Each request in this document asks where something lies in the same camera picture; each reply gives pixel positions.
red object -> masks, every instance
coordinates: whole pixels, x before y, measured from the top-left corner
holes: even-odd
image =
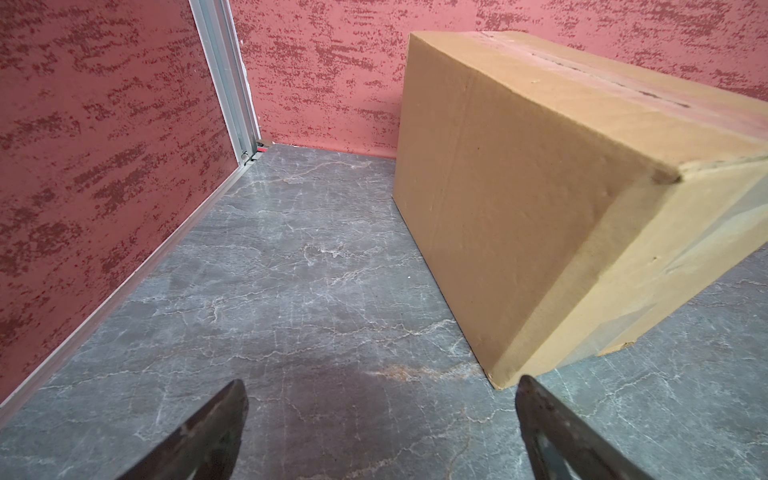
[[[768,2],[231,0],[262,129],[395,157],[408,33],[522,30],[768,100]]]
[[[0,400],[237,167],[187,0],[13,3]]]

metal corner post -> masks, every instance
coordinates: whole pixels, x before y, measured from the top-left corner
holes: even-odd
[[[229,2],[190,0],[190,7],[237,163],[243,165],[256,153],[261,133]]]

red speckled wall pattern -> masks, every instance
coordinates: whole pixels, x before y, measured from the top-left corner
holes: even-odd
[[[237,167],[187,0],[0,5],[0,399]]]
[[[522,30],[768,100],[767,0],[230,0],[260,125],[394,157],[408,33]]]

wall baseboard trim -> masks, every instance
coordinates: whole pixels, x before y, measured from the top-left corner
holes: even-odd
[[[171,252],[179,241],[189,232],[192,227],[208,213],[211,207],[219,200],[237,180],[243,176],[246,170],[252,165],[249,162],[246,165],[238,167],[227,177],[214,192],[208,196],[203,203],[198,206],[187,219],[168,236],[160,246],[155,249],[147,259],[120,284],[114,292],[110,293],[107,299],[99,305],[88,318],[80,324],[48,357],[35,369],[29,376],[16,387],[11,395],[0,403],[0,429],[5,426],[8,420],[37,392],[37,390],[50,379],[58,369],[69,360],[80,346],[96,331],[101,322],[103,322],[112,311],[117,308],[128,295],[133,292],[138,284],[147,276],[159,262],[169,252]]]

gray marble floor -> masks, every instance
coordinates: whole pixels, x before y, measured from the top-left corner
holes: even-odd
[[[109,479],[233,378],[245,478],[531,478],[390,198],[275,146],[0,432],[0,478]],[[768,478],[768,250],[635,346],[541,377],[657,478]]]

